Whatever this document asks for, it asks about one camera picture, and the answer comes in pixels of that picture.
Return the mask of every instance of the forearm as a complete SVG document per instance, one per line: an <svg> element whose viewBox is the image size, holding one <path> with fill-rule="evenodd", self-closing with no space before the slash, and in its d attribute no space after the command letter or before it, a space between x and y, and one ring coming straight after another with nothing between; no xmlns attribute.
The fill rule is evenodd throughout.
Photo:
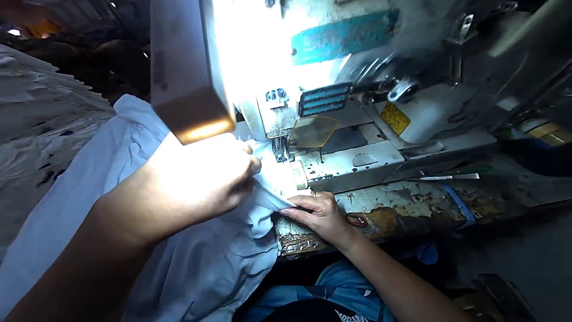
<svg viewBox="0 0 572 322"><path fill-rule="evenodd" d="M6 322L101 321L110 316L121 317L121 304L153 245L122 236L106 219L105 212L94 206L65 250Z"/></svg>
<svg viewBox="0 0 572 322"><path fill-rule="evenodd" d="M450 299L362 234L340 251L375 287L399 321L470 321Z"/></svg>

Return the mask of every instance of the sewing machine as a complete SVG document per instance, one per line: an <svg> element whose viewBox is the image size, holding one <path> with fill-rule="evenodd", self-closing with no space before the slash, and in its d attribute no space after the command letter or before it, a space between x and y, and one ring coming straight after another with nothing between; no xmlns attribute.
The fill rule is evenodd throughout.
<svg viewBox="0 0 572 322"><path fill-rule="evenodd" d="M547 59L542 48L565 21L565 2L548 1L539 10L541 3L519 7L499 0L212 0L186 6L201 15L206 50L198 51L210 66L204 73L210 85L202 86L217 97L210 100L217 111L232 115L236 109L255 139L272 140L297 189L340 193L438 174L492 151L490 133L524 113L568 66L568 56ZM152 6L165 6L160 3ZM181 4L171 6L185 17ZM164 82L155 82L157 56L168 62L178 50L181 64L180 57L196 49L185 43L185 33L165 28L184 20L154 15L153 23L163 21L160 32L155 25L152 31L157 106L156 97L166 101L156 95L165 90ZM193 21L189 28L197 28ZM156 40L169 37L167 44ZM193 70L189 64L178 71L183 92L198 78ZM204 104L198 109L215 111ZM186 119L176 112L170 117Z"/></svg>

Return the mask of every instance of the worn wooden table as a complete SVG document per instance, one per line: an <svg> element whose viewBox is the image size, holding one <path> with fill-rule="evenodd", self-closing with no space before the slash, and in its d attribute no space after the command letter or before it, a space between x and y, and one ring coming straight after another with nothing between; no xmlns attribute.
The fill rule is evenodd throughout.
<svg viewBox="0 0 572 322"><path fill-rule="evenodd" d="M478 180L447 184L475 218L475 224L494 222L505 214L507 201L500 193L478 188ZM362 233L374 242L405 238L435 231L454 231L467 222L459 203L442 181L400 181L336 194L339 207L367 221ZM307 227L286 217L276 217L276 233L281 246L280 259L292 260L333 250Z"/></svg>

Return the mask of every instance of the fabric pile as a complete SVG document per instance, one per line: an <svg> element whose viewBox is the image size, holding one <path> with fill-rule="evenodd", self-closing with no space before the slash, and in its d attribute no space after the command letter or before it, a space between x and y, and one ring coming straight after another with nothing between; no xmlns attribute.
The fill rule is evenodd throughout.
<svg viewBox="0 0 572 322"><path fill-rule="evenodd" d="M6 317L63 251L93 203L141 167L168 133L150 104L125 95L117 116L59 176L30 213L0 267ZM273 211L292 207L269 143L253 145L263 168L251 197L221 217L157 246L128 298L125 321L229 321L276 261Z"/></svg>
<svg viewBox="0 0 572 322"><path fill-rule="evenodd" d="M107 100L73 76L0 45L0 248L114 115Z"/></svg>

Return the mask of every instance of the worker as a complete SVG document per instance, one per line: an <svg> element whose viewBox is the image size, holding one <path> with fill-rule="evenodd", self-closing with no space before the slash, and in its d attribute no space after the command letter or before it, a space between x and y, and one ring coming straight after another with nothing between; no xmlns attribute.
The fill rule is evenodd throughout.
<svg viewBox="0 0 572 322"><path fill-rule="evenodd" d="M231 134L182 146L170 133L141 168L97 200L65 250L5 321L119 321L124 300L154 247L237 207L251 193L252 175L260 169L250 146ZM350 226L331 193L290 200L312 212L290 208L280 213L307 225L343 253L399 321L470 320ZM343 321L366 321L358 312L344 317L340 310L314 303L282 312L288 321L334 312Z"/></svg>

